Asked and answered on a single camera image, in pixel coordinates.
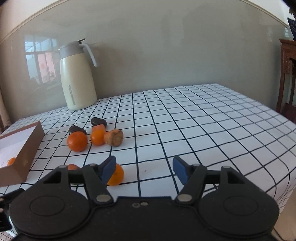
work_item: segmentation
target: thermos handle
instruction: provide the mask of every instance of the thermos handle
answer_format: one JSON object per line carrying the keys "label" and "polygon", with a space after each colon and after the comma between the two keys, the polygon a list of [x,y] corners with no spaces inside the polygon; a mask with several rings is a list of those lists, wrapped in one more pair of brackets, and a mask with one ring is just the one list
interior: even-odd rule
{"label": "thermos handle", "polygon": [[90,47],[87,44],[85,44],[85,43],[81,43],[81,44],[79,44],[79,46],[81,46],[82,48],[86,48],[87,49],[87,51],[88,51],[88,53],[89,53],[89,55],[91,57],[91,60],[93,61],[94,66],[95,67],[98,67],[98,65],[96,63],[96,59],[94,58],[94,55],[93,55]]}

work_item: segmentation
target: metal screw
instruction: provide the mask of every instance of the metal screw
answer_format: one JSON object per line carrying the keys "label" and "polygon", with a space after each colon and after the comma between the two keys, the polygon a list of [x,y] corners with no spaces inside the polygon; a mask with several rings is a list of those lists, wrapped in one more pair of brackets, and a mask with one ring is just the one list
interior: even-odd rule
{"label": "metal screw", "polygon": [[100,194],[96,197],[96,200],[99,202],[108,202],[111,200],[111,197],[107,194]]}
{"label": "metal screw", "polygon": [[177,199],[180,202],[189,202],[192,200],[192,196],[189,194],[180,194],[179,196],[177,196]]}
{"label": "metal screw", "polygon": [[141,205],[142,205],[142,206],[148,206],[149,203],[148,203],[148,202],[141,202]]}
{"label": "metal screw", "polygon": [[132,204],[132,207],[135,207],[135,208],[140,207],[140,204],[138,202],[135,202]]}

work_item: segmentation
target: white tablecloth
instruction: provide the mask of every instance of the white tablecloth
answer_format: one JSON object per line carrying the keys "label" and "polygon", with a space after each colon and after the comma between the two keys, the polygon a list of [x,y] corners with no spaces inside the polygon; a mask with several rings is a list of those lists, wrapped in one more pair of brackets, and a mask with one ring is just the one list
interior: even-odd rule
{"label": "white tablecloth", "polygon": [[[119,147],[94,146],[77,153],[67,146],[73,124],[91,133],[90,119],[104,118],[107,130],[121,129]],[[79,111],[67,107],[18,120],[10,132],[40,120],[46,133],[25,183],[0,193],[29,188],[62,164],[80,167],[114,155],[122,165],[117,196],[172,196],[182,184],[172,170],[179,155],[209,170],[228,165],[271,195],[282,211],[296,182],[296,125],[263,104],[219,84],[180,86],[98,100]],[[83,186],[72,186],[85,194]],[[217,186],[207,184],[205,193]]]}

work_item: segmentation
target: thermos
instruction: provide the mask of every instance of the thermos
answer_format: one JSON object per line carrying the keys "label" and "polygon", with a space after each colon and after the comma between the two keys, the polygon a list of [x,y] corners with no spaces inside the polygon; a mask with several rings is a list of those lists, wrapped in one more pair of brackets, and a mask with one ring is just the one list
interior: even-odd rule
{"label": "thermos", "polygon": [[85,43],[85,39],[63,45],[61,54],[61,82],[70,110],[80,110],[96,102],[96,91],[89,63],[84,55],[83,48],[88,51],[91,60],[97,67],[94,55]]}

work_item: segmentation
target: brown box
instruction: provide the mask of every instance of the brown box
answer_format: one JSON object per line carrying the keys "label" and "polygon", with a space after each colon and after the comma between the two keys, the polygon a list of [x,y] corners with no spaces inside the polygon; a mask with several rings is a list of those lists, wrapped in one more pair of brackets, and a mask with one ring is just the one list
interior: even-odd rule
{"label": "brown box", "polygon": [[26,181],[43,137],[44,131],[39,121],[0,137],[0,167],[16,157],[12,165],[0,168],[0,187]]}

